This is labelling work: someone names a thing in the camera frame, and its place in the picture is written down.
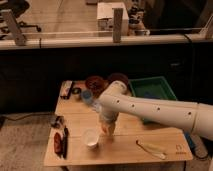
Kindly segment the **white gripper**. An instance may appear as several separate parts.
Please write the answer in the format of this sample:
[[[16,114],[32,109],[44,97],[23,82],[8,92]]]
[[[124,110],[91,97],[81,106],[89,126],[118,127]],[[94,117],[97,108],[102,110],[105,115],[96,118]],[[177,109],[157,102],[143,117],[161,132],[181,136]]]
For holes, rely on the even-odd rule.
[[[106,135],[112,136],[114,134],[117,118],[118,113],[116,112],[102,111],[100,113],[101,129]]]

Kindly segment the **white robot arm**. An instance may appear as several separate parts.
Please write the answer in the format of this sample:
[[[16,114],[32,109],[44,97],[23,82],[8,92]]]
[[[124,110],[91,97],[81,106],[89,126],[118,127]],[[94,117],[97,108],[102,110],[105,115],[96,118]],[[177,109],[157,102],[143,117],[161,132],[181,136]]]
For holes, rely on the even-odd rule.
[[[102,118],[115,122],[119,112],[182,129],[213,141],[213,105],[131,97],[127,86],[112,82],[99,96]]]

